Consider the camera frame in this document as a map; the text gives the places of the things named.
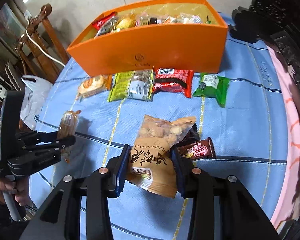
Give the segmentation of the person left hand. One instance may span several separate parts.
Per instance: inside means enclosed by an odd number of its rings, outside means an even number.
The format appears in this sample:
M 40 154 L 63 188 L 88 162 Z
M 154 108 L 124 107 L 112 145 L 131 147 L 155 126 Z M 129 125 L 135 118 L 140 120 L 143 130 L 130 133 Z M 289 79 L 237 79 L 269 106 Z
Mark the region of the person left hand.
M 0 202 L 5 203 L 3 192 L 13 192 L 15 201 L 20 206 L 29 205 L 31 199 L 29 196 L 29 177 L 22 178 L 18 181 L 10 181 L 5 178 L 0 179 Z

